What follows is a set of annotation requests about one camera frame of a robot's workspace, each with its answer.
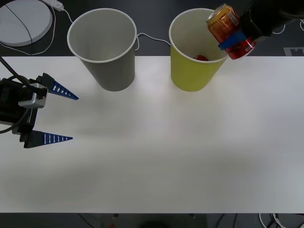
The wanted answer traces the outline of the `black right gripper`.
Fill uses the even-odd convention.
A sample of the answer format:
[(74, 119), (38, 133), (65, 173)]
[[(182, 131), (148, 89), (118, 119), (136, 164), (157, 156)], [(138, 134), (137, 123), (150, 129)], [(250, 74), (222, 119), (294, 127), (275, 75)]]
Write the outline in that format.
[(241, 47), (247, 38), (261, 40), (271, 36), (272, 26), (269, 23), (269, 13), (263, 9), (247, 9), (240, 17), (243, 32), (234, 32), (218, 45), (220, 50)]

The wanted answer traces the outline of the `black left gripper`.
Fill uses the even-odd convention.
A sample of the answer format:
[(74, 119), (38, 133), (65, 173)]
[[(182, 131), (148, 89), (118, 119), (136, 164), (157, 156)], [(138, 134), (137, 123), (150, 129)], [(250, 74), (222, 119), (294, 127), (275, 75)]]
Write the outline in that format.
[[(78, 100), (75, 94), (46, 73), (38, 76), (36, 80), (51, 94)], [(73, 137), (32, 131), (37, 109), (19, 106), (19, 102), (23, 98), (29, 98), (32, 94), (33, 92), (24, 87), (22, 83), (5, 78), (0, 81), (0, 123), (9, 126), (0, 133), (12, 131), (13, 134), (21, 134), (19, 141), (24, 143), (26, 149), (72, 140)]]

